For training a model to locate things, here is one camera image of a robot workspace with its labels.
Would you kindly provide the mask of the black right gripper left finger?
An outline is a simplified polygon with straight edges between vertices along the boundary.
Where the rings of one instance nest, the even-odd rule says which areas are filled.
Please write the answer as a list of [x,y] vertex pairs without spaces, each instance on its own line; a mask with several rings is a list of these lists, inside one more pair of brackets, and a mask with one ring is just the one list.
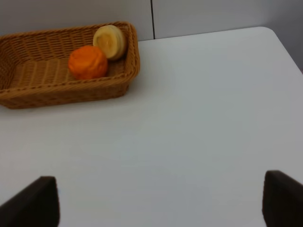
[[2,227],[57,227],[60,202],[56,178],[41,176],[0,206]]

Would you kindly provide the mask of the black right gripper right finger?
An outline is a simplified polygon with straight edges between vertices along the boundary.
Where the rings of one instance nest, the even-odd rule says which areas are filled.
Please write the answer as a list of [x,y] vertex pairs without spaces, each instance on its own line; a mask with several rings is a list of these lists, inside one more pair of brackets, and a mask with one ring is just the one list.
[[267,171],[262,214],[267,227],[301,227],[303,185],[279,170]]

